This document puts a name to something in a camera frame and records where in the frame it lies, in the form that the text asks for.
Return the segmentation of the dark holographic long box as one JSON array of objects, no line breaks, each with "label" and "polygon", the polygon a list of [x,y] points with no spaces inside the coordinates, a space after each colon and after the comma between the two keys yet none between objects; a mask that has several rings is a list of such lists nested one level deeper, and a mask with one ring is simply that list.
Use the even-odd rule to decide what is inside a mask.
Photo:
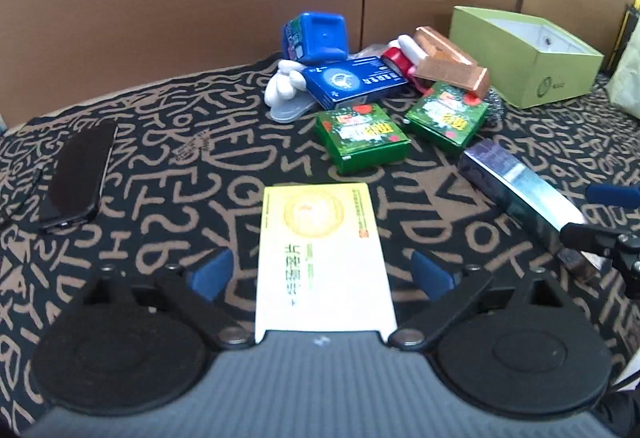
[{"label": "dark holographic long box", "polygon": [[565,225],[586,221],[578,207],[498,143],[485,139],[465,149],[458,169],[573,276],[589,281],[602,271],[604,258],[571,250],[560,241]]}]

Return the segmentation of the white yellow medicine box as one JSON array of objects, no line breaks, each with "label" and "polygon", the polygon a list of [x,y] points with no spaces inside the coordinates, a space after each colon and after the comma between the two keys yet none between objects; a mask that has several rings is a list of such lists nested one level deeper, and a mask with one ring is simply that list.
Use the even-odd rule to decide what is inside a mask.
[{"label": "white yellow medicine box", "polygon": [[368,185],[266,188],[255,340],[271,331],[375,332],[386,340],[396,328]]}]

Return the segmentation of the green floral box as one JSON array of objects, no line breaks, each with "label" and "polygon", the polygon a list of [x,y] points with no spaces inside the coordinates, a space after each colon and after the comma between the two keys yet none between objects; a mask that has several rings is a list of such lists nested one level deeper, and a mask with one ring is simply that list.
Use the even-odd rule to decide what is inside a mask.
[{"label": "green floral box", "polygon": [[409,153],[409,137],[377,104],[320,112],[316,132],[341,175],[396,163]]},{"label": "green floral box", "polygon": [[485,123],[489,105],[462,88],[436,82],[404,115],[405,127],[450,153],[460,153]]}]

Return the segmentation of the copper cosmetic box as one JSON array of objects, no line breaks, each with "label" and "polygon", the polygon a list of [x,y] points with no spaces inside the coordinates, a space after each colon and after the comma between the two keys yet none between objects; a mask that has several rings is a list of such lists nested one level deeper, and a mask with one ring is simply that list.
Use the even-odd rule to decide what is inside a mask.
[{"label": "copper cosmetic box", "polygon": [[472,56],[466,54],[454,42],[451,42],[445,35],[442,35],[432,27],[416,27],[413,39],[430,57],[452,60],[459,62],[459,64],[477,65],[477,61]]},{"label": "copper cosmetic box", "polygon": [[476,65],[446,59],[425,58],[416,66],[414,76],[433,82],[444,82],[484,99],[489,91],[489,70]]}]

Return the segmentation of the blue medicine box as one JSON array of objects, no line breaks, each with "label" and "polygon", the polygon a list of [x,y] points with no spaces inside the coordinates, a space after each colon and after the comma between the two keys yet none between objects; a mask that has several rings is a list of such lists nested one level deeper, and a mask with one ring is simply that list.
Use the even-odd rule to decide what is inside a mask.
[{"label": "blue medicine box", "polygon": [[308,67],[302,74],[306,90],[324,110],[378,102],[408,84],[378,56]]}]

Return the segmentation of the blue square plastic container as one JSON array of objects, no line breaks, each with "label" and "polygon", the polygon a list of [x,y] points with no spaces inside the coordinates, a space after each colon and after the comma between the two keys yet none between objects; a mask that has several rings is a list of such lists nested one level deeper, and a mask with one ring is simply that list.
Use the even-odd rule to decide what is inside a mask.
[{"label": "blue square plastic container", "polygon": [[339,14],[301,13],[282,28],[282,54],[307,66],[347,59],[345,18]]}]

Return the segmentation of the steel wool scrubber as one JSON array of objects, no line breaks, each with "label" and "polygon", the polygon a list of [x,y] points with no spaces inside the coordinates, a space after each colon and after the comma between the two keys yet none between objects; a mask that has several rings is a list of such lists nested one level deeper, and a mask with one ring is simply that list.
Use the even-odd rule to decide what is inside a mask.
[{"label": "steel wool scrubber", "polygon": [[486,123],[497,124],[501,122],[504,113],[506,113],[506,106],[504,106],[504,102],[495,87],[489,87],[484,102],[487,105]]}]

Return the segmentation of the red tape roll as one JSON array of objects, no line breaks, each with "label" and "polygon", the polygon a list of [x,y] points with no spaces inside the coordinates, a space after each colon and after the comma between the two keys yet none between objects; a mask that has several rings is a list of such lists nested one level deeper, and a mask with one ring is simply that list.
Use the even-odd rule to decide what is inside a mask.
[{"label": "red tape roll", "polygon": [[422,95],[428,96],[433,93],[431,85],[423,85],[416,80],[416,77],[414,76],[416,66],[413,65],[400,48],[395,46],[388,47],[381,55],[381,60],[388,68],[405,78],[407,82]]}]

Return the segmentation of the pale green plastic bag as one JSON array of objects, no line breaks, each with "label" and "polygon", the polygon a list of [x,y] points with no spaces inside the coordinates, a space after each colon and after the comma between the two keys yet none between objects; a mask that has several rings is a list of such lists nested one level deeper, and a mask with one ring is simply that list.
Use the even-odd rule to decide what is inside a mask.
[{"label": "pale green plastic bag", "polygon": [[611,80],[608,100],[616,108],[640,119],[640,26],[637,24]]}]

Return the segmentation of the black smartphone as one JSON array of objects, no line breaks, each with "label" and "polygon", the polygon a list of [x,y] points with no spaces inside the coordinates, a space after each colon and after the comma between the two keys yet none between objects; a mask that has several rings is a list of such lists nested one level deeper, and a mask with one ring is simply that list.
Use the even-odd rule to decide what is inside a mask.
[{"label": "black smartphone", "polygon": [[115,121],[105,121],[66,141],[40,204],[41,232],[88,223],[96,217],[117,130]]}]

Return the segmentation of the clear plastic case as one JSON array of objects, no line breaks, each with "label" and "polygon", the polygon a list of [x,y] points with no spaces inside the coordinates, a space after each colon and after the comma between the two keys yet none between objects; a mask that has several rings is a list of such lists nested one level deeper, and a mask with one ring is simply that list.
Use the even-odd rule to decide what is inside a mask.
[{"label": "clear plastic case", "polygon": [[309,94],[296,94],[291,99],[282,100],[270,108],[271,120],[286,124],[299,119],[302,115],[318,106],[318,102]]}]

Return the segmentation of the green cardboard box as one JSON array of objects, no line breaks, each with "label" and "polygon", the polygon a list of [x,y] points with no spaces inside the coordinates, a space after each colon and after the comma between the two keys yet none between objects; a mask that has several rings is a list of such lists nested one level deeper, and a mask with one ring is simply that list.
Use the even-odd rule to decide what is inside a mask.
[{"label": "green cardboard box", "polygon": [[518,109],[590,92],[603,55],[547,19],[457,6],[449,39],[489,70],[490,83]]}]

